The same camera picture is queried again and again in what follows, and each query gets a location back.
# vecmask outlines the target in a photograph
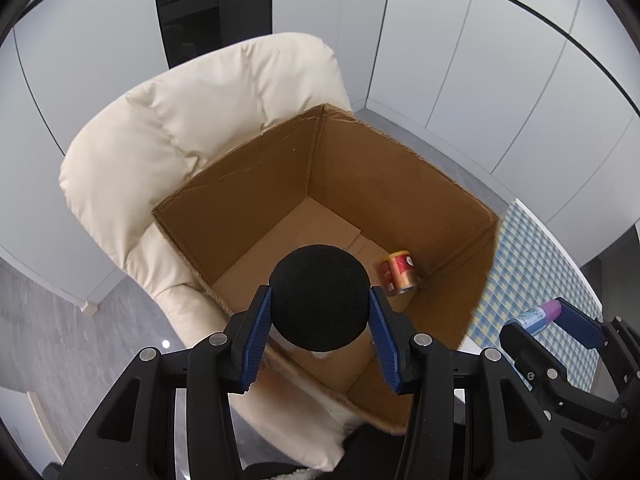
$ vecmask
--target cardboard box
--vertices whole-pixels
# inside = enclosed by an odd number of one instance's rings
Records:
[[[416,153],[321,105],[239,146],[154,210],[167,239],[227,314],[293,249],[329,244],[364,264],[408,250],[421,286],[390,299],[418,330],[457,348],[492,266],[497,216]],[[268,362],[393,433],[410,396],[386,385],[367,331],[318,358],[270,340]]]

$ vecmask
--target glue stick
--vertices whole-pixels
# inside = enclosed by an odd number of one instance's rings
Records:
[[[524,330],[531,335],[535,335],[541,330],[549,326],[554,322],[560,313],[562,312],[562,305],[558,300],[547,301],[545,304],[535,306],[529,310],[524,311],[518,317],[510,319],[505,324],[519,323]]]

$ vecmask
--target black ball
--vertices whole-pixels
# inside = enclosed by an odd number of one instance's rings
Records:
[[[273,269],[271,322],[288,341],[329,352],[356,339],[369,319],[369,277],[348,252],[309,245]]]

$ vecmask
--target dark window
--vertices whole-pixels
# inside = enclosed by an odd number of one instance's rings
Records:
[[[156,0],[169,67],[271,34],[271,0]]]

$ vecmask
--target metal pin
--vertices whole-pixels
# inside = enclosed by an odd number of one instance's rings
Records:
[[[433,343],[433,339],[431,338],[431,336],[429,334],[423,333],[414,335],[414,341],[417,345],[420,346],[429,346],[431,343]]]
[[[140,351],[140,360],[142,361],[151,361],[151,359],[155,358],[158,352],[156,352],[155,348],[145,348]]]
[[[499,350],[497,350],[495,348],[487,348],[484,351],[484,357],[489,359],[489,361],[497,362],[502,357],[502,354],[500,353]]]
[[[228,338],[225,333],[216,332],[215,334],[211,334],[209,337],[209,344],[212,344],[213,346],[220,346],[226,343],[227,339]]]

